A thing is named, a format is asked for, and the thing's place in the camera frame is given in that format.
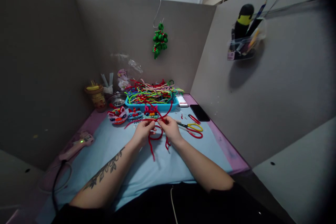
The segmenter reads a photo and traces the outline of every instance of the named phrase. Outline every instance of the forearm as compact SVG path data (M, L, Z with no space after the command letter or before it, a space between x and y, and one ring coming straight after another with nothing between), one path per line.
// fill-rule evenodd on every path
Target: forearm
M131 139L88 181L70 205L80 208L100 208L112 202L140 149L139 142Z
M186 140L177 141L173 146L189 168L195 180L207 191L229 190L234 180L218 165L204 156Z

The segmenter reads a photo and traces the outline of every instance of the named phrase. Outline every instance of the smartphone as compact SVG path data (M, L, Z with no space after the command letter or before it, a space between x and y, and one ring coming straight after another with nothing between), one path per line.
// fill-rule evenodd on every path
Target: smartphone
M199 121L210 121L208 115L204 112L200 105L190 105Z

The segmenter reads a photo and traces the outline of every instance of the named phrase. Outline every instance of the hand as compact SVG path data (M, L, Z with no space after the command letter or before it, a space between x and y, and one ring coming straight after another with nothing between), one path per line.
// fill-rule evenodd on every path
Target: hand
M151 135L155 134L154 131L156 131L156 128L154 126L155 126L154 120L153 121L148 121L148 120L141 121L135 130L132 140L139 143L142 147L145 146L146 142L148 141L149 133Z
M165 131L166 136L168 137L169 141L172 142L174 145L180 143L183 141L183 138L180 133L179 126L177 125L177 122L167 116L163 118L164 121L167 122L167 124L164 123L164 121L159 120L158 124L160 127Z

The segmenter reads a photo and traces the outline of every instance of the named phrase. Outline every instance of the light blue mat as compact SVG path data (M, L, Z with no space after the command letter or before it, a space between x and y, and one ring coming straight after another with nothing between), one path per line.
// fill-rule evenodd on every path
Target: light blue mat
M189 107L175 109L175 111L169 113L169 116L180 120L183 124L193 123L187 116L188 114L194 115ZM135 125L129 125L124 129L126 125L127 122L119 126L112 126L108 117L100 124L93 135L96 141L90 147L84 147L73 161L73 173L67 188L56 194L59 209L64 204L69 203L86 182L132 138ZM181 135L192 146L218 164L226 172L231 172L232 168L218 146L208 124L202 122L201 126L204 129L203 138L201 139L192 137L188 132L182 129L180 130ZM163 134L161 140L151 141L151 143L153 145L155 162L153 161L149 144L147 144L138 154L137 159L123 182L114 202L113 207L115 207L116 210L150 187L160 184L180 183L181 181L189 183L195 182L189 169L175 149L171 146L169 152L167 151L165 147L165 134ZM59 183L63 184L68 177L69 173L67 172ZM38 223L45 224L52 222L55 217L55 211L52 205L51 197L49 197L36 218Z

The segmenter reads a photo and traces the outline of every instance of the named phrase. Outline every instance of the pink glue gun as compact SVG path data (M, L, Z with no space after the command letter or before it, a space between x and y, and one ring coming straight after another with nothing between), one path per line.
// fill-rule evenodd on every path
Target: pink glue gun
M90 146L95 139L91 134L88 132L84 131L80 133L80 140L77 141L77 143L72 146L68 151L65 153L61 154L59 156L59 159L62 160L69 160L72 158L77 152L79 152L84 146Z

